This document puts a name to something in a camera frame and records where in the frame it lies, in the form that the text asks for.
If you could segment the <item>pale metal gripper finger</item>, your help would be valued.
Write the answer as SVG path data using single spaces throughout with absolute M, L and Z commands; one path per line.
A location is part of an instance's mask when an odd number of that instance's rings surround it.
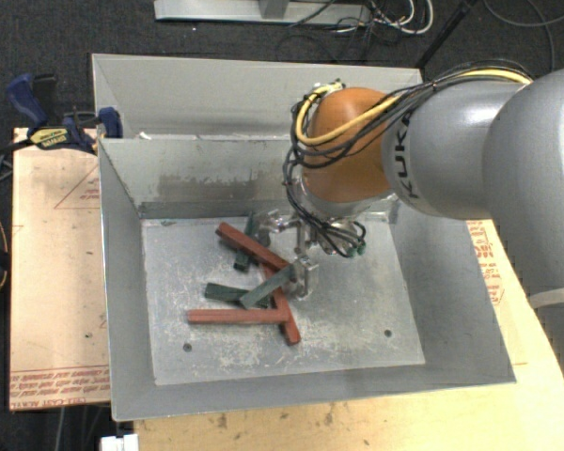
M 270 244 L 272 234 L 281 233 L 293 227 L 295 227 L 295 220 L 284 218 L 279 210 L 257 214 L 257 237 L 260 244 Z
M 288 279 L 283 284 L 283 290 L 292 299 L 304 300 L 317 283 L 319 265 L 309 257 L 298 257 L 288 270 Z

